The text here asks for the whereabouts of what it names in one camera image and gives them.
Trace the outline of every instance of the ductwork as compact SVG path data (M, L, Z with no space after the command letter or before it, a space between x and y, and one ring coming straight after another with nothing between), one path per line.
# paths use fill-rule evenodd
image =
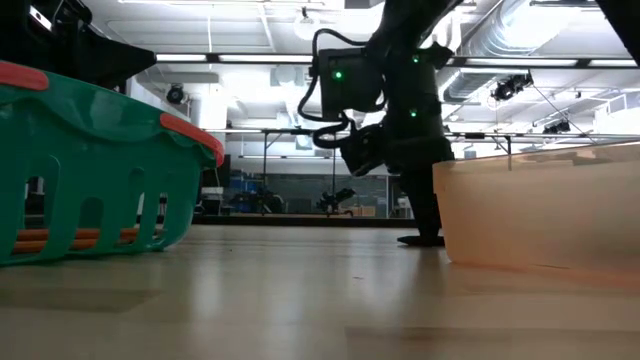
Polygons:
M459 49L473 57L527 56L558 35L577 9L532 7L529 0L504 0L483 20L476 34ZM439 84L449 84L445 102L465 102L470 96L504 73L453 74L441 71Z

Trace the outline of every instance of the green plastic basket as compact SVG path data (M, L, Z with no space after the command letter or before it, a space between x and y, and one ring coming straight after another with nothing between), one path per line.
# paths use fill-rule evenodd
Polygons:
M221 165L223 146L188 122L118 93L0 62L0 265L161 250L193 216L200 173ZM25 183L45 182L48 238L15 255ZM120 230L140 228L123 245ZM161 194L163 232L154 236ZM95 246L72 250L78 228L99 228Z

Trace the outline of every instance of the hardwood floor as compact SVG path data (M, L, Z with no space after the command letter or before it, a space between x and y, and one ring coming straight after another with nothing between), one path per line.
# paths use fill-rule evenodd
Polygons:
M462 268L411 230L194 226L155 254L0 269L13 359L637 359L640 292Z

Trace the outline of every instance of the wooden floor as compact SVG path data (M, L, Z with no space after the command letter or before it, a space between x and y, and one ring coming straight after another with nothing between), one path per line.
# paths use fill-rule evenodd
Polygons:
M466 269L410 230L206 227L0 269L0 358L638 359L640 293Z

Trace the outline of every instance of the ceiling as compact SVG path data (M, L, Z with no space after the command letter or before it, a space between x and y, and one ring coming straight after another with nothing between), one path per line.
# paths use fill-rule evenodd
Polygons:
M299 7L262 5L242 6L168 6L163 4L130 4L118 0L84 0L94 13L94 25L106 35L156 52L224 52L224 53L310 53L310 41L296 34L294 22L300 17ZM496 0L476 0L477 7L460 15L462 35L471 31ZM328 1L317 11L324 26L344 32L354 40L366 40L379 21L381 5L371 9L344 9L343 2ZM344 47L331 37L323 38L320 47ZM579 11L557 36L538 48L533 55L549 57L622 57L629 58L603 14L595 9ZM149 73L153 86L164 89L162 81L170 75L217 74L220 83L235 100L229 119L238 124L259 126L287 110L287 100L297 102L304 88L276 89L271 86L270 65L158 65ZM453 110L448 120L453 131L527 131L532 124L556 112L568 109L576 123L592 126L593 110L605 103L601 99L619 89L640 87L636 70L534 70L540 92L527 90L497 111L487 106L486 95L476 94L474 101ZM575 98L576 90L581 98ZM318 91L309 102L310 111L320 111Z

